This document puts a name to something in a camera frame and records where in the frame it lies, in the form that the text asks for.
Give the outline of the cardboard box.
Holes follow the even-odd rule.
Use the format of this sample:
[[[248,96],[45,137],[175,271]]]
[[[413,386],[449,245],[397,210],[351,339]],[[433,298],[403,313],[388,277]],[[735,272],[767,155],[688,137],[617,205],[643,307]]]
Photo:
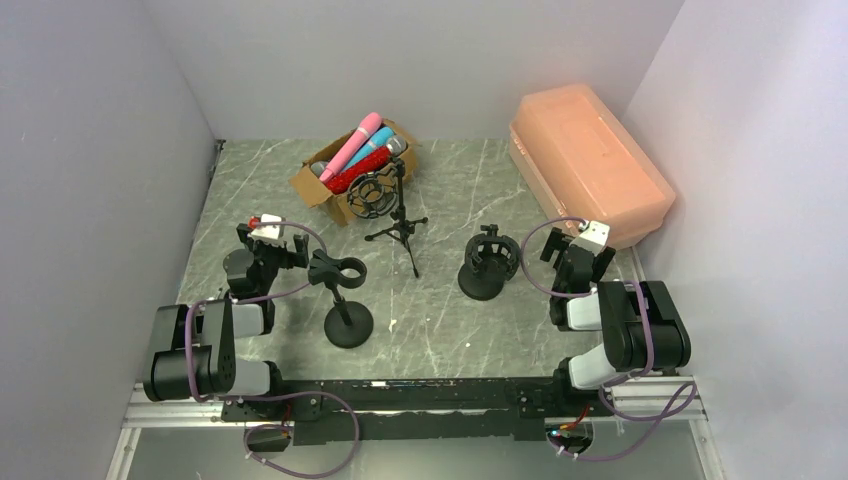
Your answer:
[[[358,135],[354,129],[315,153],[302,162],[300,170],[289,179],[290,185],[307,207],[320,208],[330,219],[340,227],[346,227],[354,218],[354,212],[347,203],[347,191],[353,181],[362,174],[376,171],[386,171],[387,158],[381,165],[376,160],[363,159],[356,165],[343,170],[327,184],[320,180],[320,175],[312,171],[312,166],[320,162],[332,164],[332,159],[341,150],[347,140]]]

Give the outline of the black shock-mount round-base stand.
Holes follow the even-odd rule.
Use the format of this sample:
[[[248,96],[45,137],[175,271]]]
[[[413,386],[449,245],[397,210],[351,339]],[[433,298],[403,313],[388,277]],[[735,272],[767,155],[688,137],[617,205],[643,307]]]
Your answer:
[[[488,301],[498,296],[504,284],[515,276],[521,251],[512,237],[498,233],[497,224],[482,225],[480,230],[466,243],[457,282],[467,297]]]

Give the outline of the black clip round-base stand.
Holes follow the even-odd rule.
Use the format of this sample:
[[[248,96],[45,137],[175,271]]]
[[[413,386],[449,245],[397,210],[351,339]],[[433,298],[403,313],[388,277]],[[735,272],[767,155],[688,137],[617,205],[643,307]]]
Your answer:
[[[353,290],[364,285],[367,267],[358,258],[333,258],[316,249],[308,267],[311,285],[323,285],[332,293],[333,306],[324,319],[324,333],[331,344],[353,349],[364,344],[374,329],[371,311],[362,303],[346,300],[341,289]]]

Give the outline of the black tripod shock-mount stand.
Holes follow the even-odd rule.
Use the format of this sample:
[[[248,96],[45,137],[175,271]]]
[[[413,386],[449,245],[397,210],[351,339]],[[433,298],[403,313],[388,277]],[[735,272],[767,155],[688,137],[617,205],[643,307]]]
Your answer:
[[[410,219],[407,216],[404,193],[404,176],[407,173],[403,160],[391,157],[380,170],[363,173],[355,178],[346,193],[346,201],[351,212],[361,219],[377,219],[389,216],[393,223],[390,227],[366,235],[364,240],[371,242],[386,236],[400,243],[410,257],[413,275],[420,277],[410,245],[410,238],[416,233],[418,225],[426,225],[429,218]]]

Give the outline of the blue microphone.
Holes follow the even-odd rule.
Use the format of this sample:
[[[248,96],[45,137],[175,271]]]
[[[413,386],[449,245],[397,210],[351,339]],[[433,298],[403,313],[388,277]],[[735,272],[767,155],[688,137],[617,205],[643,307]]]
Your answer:
[[[395,132],[388,126],[383,126],[377,130],[351,157],[345,165],[343,171],[352,168],[365,157],[370,155],[374,150],[384,146],[388,140],[395,135]]]

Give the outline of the red glitter microphone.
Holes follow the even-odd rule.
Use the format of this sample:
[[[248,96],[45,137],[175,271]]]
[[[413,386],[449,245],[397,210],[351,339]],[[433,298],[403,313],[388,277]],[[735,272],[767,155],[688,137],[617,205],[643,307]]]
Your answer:
[[[382,169],[389,162],[390,158],[391,152],[389,148],[382,146],[374,150],[352,168],[342,171],[328,180],[324,186],[334,195],[340,195],[346,192],[358,177]]]

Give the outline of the pink microphone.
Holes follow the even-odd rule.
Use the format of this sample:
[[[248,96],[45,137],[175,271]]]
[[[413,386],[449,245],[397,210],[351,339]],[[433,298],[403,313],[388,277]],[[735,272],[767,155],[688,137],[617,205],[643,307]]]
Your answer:
[[[355,153],[369,140],[381,127],[382,117],[377,112],[366,115],[358,127],[351,133],[342,147],[335,153],[332,159],[319,176],[319,180],[326,184],[332,178],[340,174],[350,162]]]

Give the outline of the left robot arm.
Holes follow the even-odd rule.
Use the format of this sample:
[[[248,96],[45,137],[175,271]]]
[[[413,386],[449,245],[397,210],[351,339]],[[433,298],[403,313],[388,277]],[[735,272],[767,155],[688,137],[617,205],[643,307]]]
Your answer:
[[[319,236],[298,225],[286,242],[284,220],[257,217],[237,226],[240,248],[222,260],[222,294],[156,310],[142,386],[154,402],[216,396],[254,397],[271,392],[274,365],[238,359],[238,338],[267,335],[275,323],[271,287],[281,270],[307,268],[309,242]]]

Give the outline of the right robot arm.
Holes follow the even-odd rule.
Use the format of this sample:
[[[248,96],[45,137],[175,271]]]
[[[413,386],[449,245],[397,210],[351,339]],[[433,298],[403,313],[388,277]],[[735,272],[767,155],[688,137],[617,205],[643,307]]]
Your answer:
[[[688,364],[692,344],[671,294],[662,281],[604,281],[616,250],[587,231],[576,237],[553,228],[540,259],[552,261],[555,278],[549,300],[551,322],[561,331],[596,332],[601,343],[561,361],[554,392],[565,401],[626,374],[642,374]]]

